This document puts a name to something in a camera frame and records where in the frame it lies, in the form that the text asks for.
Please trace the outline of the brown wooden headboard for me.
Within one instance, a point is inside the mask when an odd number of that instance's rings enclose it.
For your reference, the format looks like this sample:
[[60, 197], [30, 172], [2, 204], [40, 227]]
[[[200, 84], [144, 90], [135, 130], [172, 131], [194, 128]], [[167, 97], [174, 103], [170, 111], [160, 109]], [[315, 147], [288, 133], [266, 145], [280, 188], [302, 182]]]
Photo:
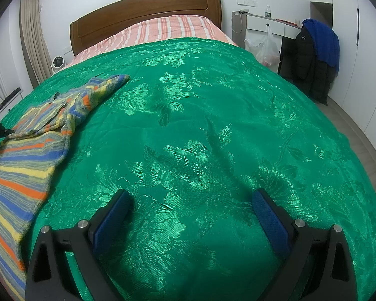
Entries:
[[145, 20], [162, 16], [205, 16], [221, 28], [221, 0], [120, 0], [94, 10], [70, 24], [74, 55]]

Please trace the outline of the multicolour striped knit garment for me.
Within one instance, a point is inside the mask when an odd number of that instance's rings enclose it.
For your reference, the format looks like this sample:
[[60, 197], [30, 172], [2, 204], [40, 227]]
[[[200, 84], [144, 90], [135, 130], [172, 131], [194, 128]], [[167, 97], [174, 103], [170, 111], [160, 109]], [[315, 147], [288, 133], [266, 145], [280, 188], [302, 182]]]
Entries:
[[0, 143], [0, 283], [13, 300], [24, 300], [26, 269], [21, 241], [50, 190], [56, 167], [70, 149], [76, 126], [128, 75], [92, 78], [31, 107]]

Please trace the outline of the blue cloth on chair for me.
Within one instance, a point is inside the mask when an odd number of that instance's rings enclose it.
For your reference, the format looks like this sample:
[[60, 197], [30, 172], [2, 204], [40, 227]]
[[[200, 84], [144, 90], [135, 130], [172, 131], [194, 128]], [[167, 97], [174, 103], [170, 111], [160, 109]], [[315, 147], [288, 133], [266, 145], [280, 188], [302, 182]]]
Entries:
[[338, 73], [340, 68], [338, 36], [326, 24], [312, 18], [305, 19], [302, 26], [309, 32], [314, 41], [317, 59], [327, 63]]

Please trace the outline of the white wall socket strip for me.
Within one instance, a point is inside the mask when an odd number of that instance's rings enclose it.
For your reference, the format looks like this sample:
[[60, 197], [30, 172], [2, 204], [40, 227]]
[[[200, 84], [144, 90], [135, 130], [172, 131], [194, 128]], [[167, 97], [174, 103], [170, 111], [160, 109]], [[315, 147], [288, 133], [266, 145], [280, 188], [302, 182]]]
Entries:
[[236, 3], [239, 6], [249, 6], [256, 8], [257, 7], [257, 1], [256, 0], [236, 0]]

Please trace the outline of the beige curtain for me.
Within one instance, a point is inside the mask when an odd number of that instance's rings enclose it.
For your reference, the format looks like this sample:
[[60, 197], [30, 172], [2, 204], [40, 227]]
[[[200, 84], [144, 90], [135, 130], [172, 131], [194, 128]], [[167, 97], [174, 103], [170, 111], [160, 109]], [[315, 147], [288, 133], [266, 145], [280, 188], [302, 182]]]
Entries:
[[20, 0], [19, 30], [27, 73], [32, 88], [37, 88], [53, 74], [41, 27], [39, 0]]

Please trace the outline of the white plastic bag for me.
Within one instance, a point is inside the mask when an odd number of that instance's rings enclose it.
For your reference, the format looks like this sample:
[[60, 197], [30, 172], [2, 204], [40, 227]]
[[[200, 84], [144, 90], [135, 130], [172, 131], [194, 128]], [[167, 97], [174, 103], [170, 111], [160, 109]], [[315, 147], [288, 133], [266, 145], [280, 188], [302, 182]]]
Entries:
[[265, 67], [272, 67], [280, 63], [280, 52], [274, 41], [272, 30], [269, 24], [266, 25], [265, 35], [256, 42], [250, 39], [244, 40], [248, 51], [255, 59]]

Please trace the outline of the black bar on sill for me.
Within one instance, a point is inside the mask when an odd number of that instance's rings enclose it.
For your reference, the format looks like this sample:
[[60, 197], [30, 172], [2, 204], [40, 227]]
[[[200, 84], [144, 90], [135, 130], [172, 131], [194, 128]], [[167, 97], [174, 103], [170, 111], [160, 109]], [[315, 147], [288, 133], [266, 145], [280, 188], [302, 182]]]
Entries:
[[23, 90], [21, 88], [16, 88], [12, 91], [12, 93], [10, 93], [10, 95], [8, 95], [4, 100], [3, 102], [1, 102], [0, 104], [0, 114], [3, 113], [3, 111], [5, 111], [5, 108], [10, 104], [12, 103], [17, 97], [21, 97], [22, 98], [22, 92]]

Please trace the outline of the black jacket on chair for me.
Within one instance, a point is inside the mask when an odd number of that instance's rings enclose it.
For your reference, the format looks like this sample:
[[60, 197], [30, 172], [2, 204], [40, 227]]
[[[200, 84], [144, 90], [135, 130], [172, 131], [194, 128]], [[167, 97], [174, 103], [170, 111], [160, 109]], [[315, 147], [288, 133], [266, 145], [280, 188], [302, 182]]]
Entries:
[[295, 39], [283, 38], [278, 74], [324, 105], [336, 76], [333, 67], [317, 59], [314, 41], [304, 27]]

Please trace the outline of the white desk with drawers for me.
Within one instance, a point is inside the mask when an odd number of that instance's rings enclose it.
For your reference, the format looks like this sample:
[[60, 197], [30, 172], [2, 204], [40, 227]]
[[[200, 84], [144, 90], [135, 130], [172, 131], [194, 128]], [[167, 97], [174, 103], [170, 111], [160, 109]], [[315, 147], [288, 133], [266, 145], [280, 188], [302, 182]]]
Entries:
[[245, 39], [256, 43], [271, 32], [278, 49], [281, 50], [284, 39], [295, 39], [301, 28], [281, 20], [266, 18], [244, 11], [232, 12], [232, 40], [241, 48], [245, 48]]

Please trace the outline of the pink striped bed sheet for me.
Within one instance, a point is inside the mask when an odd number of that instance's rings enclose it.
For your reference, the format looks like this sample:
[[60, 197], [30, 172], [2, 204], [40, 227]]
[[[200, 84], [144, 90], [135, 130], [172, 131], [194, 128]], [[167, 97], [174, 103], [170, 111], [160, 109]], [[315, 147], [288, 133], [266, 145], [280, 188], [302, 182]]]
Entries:
[[196, 37], [212, 39], [234, 45], [235, 43], [220, 30], [210, 19], [198, 15], [172, 15], [153, 18], [134, 24], [115, 35], [103, 39], [92, 47], [84, 49], [68, 64], [69, 67], [79, 64], [91, 57], [121, 48], [140, 44]]

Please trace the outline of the clear plastic bottle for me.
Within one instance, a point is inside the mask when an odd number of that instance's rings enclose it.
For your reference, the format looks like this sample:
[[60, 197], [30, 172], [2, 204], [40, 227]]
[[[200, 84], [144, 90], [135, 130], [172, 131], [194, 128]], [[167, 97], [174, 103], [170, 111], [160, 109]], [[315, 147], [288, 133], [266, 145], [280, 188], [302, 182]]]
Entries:
[[272, 13], [271, 13], [271, 8], [269, 5], [266, 6], [266, 9], [265, 9], [265, 17], [266, 18], [271, 18], [272, 16]]

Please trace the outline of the green floral satin bedspread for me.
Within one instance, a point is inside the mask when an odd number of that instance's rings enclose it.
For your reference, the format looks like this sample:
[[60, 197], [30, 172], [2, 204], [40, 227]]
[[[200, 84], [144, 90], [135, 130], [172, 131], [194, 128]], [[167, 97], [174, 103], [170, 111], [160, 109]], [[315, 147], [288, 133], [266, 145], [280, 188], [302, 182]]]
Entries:
[[340, 225], [358, 298], [373, 295], [376, 192], [364, 167], [311, 100], [236, 46], [180, 38], [91, 57], [3, 124], [117, 75], [130, 80], [76, 126], [20, 256], [41, 227], [71, 227], [122, 188], [132, 208], [101, 262], [126, 300], [255, 300], [281, 263], [251, 206], [263, 188], [308, 225]]

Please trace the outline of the white wardrobe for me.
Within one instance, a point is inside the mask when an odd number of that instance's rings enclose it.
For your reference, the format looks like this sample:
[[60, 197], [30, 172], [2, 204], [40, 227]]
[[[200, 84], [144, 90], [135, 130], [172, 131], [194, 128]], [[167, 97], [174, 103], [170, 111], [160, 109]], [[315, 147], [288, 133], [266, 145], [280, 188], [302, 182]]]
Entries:
[[340, 41], [340, 70], [329, 96], [376, 150], [376, 8], [370, 0], [310, 0], [331, 4]]

